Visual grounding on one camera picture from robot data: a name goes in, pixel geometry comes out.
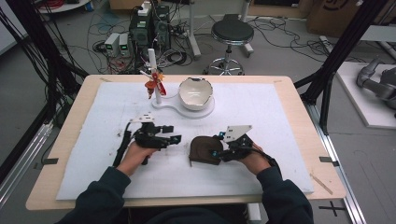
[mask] person's arm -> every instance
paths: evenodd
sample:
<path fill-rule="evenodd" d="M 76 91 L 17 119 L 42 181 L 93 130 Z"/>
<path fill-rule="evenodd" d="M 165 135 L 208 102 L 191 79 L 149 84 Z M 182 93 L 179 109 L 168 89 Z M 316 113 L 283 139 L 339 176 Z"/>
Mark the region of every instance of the person's arm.
<path fill-rule="evenodd" d="M 290 180 L 282 180 L 275 167 L 257 152 L 250 153 L 240 160 L 262 184 L 262 205 L 269 222 L 277 223 L 314 223 L 312 207 L 305 195 Z"/>
<path fill-rule="evenodd" d="M 120 165 L 108 167 L 98 181 L 91 182 L 76 199 L 76 207 L 57 223 L 110 223 L 123 207 L 122 195 L 131 183 L 129 176 L 155 151 L 133 142 Z"/>

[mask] floor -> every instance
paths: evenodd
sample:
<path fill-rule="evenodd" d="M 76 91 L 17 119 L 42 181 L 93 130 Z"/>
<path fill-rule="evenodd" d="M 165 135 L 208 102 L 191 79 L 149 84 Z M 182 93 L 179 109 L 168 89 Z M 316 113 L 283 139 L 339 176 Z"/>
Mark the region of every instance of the floor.
<path fill-rule="evenodd" d="M 100 66 L 98 58 L 85 50 L 85 48 L 91 49 L 95 41 L 106 39 L 105 35 L 97 35 L 98 31 L 106 32 L 106 29 L 97 23 L 120 22 L 119 26 L 114 27 L 114 32 L 117 32 L 118 29 L 122 30 L 129 25 L 128 18 L 128 14 L 115 14 L 110 11 L 105 1 L 100 2 L 94 12 L 86 12 L 80 8 L 61 13 L 57 15 L 57 22 L 64 39 L 70 46 L 73 57 L 90 74 L 98 74 L 97 68 Z M 298 40 L 300 44 L 306 44 L 308 40 L 318 41 L 317 35 L 306 32 L 304 21 L 271 20 L 271 22 L 276 22 L 276 24 L 285 22 L 286 29 L 300 37 Z M 224 46 L 206 35 L 210 33 L 212 23 L 210 17 L 200 17 L 196 20 L 195 27 L 200 28 L 197 31 L 197 34 L 200 34 L 197 36 L 197 41 L 203 54 L 202 57 L 187 66 L 166 67 L 163 69 L 165 74 L 201 75 L 213 59 L 223 55 Z M 296 49 L 308 57 L 290 48 L 274 46 L 289 46 L 294 36 L 286 35 L 282 30 L 267 30 L 263 33 L 256 31 L 251 42 L 255 52 L 247 58 L 244 51 L 234 49 L 233 57 L 244 65 L 247 75 L 288 76 L 293 81 L 300 80 L 317 71 L 326 56 L 317 55 L 310 48 Z M 335 44 L 337 39 L 330 38 L 330 41 Z M 379 55 L 385 63 L 395 63 L 375 43 L 364 41 L 354 48 L 348 60 L 369 62 L 376 55 Z M 0 126 L 7 127 L 0 129 L 0 142 L 2 143 L 0 162 L 3 162 L 41 110 L 45 103 L 45 92 L 44 84 L 19 48 L 12 48 L 0 56 L 0 68 L 0 107 L 2 108 Z M 332 143 L 366 223 L 396 223 L 396 178 L 394 178 L 396 131 L 366 128 L 337 78 L 334 79 L 332 87 L 328 128 Z M 45 149 L 50 147 L 57 132 L 59 128 L 53 130 L 31 168 L 1 208 L 1 223 L 53 223 L 67 212 L 64 210 L 32 212 L 24 206 L 40 173 L 34 165 L 40 161 Z M 311 203 L 316 223 L 352 223 L 342 201 L 312 201 Z M 262 223 L 265 223 L 267 218 L 263 208 L 261 210 Z"/>

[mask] white bowl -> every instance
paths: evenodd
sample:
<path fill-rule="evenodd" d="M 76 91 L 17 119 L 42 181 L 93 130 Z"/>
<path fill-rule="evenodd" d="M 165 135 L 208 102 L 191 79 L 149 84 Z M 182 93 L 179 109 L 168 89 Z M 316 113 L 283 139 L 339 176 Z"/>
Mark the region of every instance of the white bowl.
<path fill-rule="evenodd" d="M 212 85 L 201 77 L 189 77 L 178 88 L 180 102 L 190 110 L 205 109 L 212 100 L 212 94 Z"/>

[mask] white board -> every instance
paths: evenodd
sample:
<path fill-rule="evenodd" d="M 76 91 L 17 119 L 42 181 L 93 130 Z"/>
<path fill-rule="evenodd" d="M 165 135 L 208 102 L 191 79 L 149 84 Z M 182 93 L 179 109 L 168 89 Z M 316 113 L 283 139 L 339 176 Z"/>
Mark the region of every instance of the white board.
<path fill-rule="evenodd" d="M 358 73 L 366 65 L 367 63 L 343 63 L 338 69 L 337 76 L 367 127 L 396 129 L 394 117 L 396 110 L 387 107 L 372 91 L 356 85 Z M 395 65 L 380 64 L 371 80 L 379 82 L 382 72 L 393 67 Z"/>
<path fill-rule="evenodd" d="M 168 96 L 179 83 L 164 83 Z M 216 107 L 203 119 L 186 119 L 173 109 L 154 109 L 144 83 L 103 83 L 66 166 L 57 200 L 73 200 L 110 166 L 127 122 L 151 112 L 155 124 L 174 125 L 181 142 L 156 152 L 131 177 L 124 198 L 199 197 L 261 194 L 256 176 L 238 161 L 219 166 L 189 161 L 190 142 L 198 135 L 225 132 L 228 125 L 251 124 L 247 134 L 278 161 L 285 179 L 313 192 L 300 150 L 272 84 L 213 84 Z M 131 131 L 141 124 L 130 126 Z"/>

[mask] person's left hand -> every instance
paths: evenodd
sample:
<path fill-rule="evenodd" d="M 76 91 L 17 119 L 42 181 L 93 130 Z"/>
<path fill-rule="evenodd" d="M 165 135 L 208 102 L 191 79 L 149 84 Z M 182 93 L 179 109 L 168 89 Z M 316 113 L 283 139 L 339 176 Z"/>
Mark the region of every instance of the person's left hand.
<path fill-rule="evenodd" d="M 146 157 L 150 157 L 156 151 L 158 148 L 140 147 L 136 142 L 132 142 L 117 169 L 130 176 Z"/>

